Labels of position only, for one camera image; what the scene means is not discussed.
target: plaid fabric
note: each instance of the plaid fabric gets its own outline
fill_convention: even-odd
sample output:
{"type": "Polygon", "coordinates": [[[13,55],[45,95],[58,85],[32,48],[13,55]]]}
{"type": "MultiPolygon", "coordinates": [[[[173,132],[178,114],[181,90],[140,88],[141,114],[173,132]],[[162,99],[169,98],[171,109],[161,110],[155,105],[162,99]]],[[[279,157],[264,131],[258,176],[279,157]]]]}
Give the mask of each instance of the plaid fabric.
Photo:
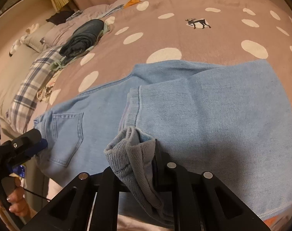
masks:
{"type": "Polygon", "coordinates": [[[23,134],[37,106],[37,92],[52,78],[55,71],[50,69],[52,62],[60,60],[61,46],[45,50],[32,63],[29,73],[6,113],[7,120],[14,131],[23,134]]]}

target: rolled clothing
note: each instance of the rolled clothing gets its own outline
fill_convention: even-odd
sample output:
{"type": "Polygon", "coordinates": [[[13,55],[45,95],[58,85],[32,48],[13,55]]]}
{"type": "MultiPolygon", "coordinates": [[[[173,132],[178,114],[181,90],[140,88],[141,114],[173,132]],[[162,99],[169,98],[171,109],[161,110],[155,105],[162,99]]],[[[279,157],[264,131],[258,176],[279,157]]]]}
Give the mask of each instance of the rolled clothing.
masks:
{"type": "MultiPolygon", "coordinates": [[[[85,91],[35,120],[48,141],[38,166],[65,186],[80,172],[102,172],[113,159],[123,165],[116,153],[107,161],[103,149],[118,127],[130,126],[157,138],[189,171],[212,171],[263,220],[292,204],[292,110],[266,60],[235,66],[179,60],[138,64],[126,78],[85,91]]],[[[159,212],[147,215],[137,204],[149,208],[150,201],[124,194],[120,214],[159,224],[159,212]]],[[[160,196],[163,206],[170,203],[160,196]]]]}
{"type": "Polygon", "coordinates": [[[75,57],[82,54],[95,44],[103,29],[104,22],[99,19],[93,19],[84,23],[73,32],[59,53],[66,57],[75,57]]]}

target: bed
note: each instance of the bed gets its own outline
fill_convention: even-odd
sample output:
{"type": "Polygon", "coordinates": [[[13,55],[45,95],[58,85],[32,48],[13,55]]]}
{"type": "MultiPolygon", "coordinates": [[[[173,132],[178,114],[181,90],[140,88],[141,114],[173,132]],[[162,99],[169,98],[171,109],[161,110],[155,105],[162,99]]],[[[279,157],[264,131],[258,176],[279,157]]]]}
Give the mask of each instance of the bed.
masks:
{"type": "MultiPolygon", "coordinates": [[[[75,1],[84,9],[83,13],[45,32],[43,38],[49,48],[58,48],[83,23],[129,0],[119,0],[110,6],[97,5],[101,0],[75,1]]],[[[62,70],[48,101],[36,102],[22,128],[6,120],[17,89],[0,88],[12,91],[10,97],[6,95],[9,102],[0,108],[4,130],[13,135],[23,133],[33,128],[33,120],[46,110],[89,88],[126,77],[135,64],[171,59],[221,65],[267,59],[292,105],[292,13],[282,1],[275,5],[269,0],[147,0],[101,20],[110,31],[87,55],[62,70]]],[[[34,61],[40,54],[32,49],[23,55],[32,56],[34,61]]],[[[19,77],[12,74],[12,79],[18,84],[27,75],[25,68],[19,77]]],[[[50,78],[47,76],[40,88],[50,78]]],[[[285,213],[281,218],[291,214],[285,213]]],[[[270,220],[269,225],[272,224],[276,224],[274,228],[279,226],[270,220]]]]}

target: back pocket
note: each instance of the back pocket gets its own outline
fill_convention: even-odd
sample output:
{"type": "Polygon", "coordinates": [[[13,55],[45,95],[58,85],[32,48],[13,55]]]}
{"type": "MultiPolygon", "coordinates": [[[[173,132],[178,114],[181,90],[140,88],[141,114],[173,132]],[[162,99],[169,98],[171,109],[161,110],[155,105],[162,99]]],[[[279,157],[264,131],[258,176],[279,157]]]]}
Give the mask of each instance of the back pocket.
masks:
{"type": "Polygon", "coordinates": [[[68,166],[75,152],[83,141],[83,113],[56,114],[52,119],[52,136],[54,145],[50,161],[68,166]]]}

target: reindeer print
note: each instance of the reindeer print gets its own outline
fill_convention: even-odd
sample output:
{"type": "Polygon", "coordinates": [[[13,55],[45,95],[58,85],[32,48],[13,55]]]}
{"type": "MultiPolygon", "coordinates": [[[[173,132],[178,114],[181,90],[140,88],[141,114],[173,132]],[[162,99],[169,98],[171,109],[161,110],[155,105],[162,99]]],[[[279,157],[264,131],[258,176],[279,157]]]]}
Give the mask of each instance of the reindeer print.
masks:
{"type": "Polygon", "coordinates": [[[191,18],[191,20],[190,20],[190,19],[186,19],[186,21],[188,22],[188,25],[193,26],[194,29],[196,29],[196,26],[195,26],[196,23],[200,23],[200,24],[202,24],[203,28],[205,28],[205,26],[208,26],[209,28],[211,28],[210,25],[208,25],[208,24],[206,23],[205,19],[200,19],[200,20],[197,20],[197,21],[196,21],[195,18],[191,18]]]}

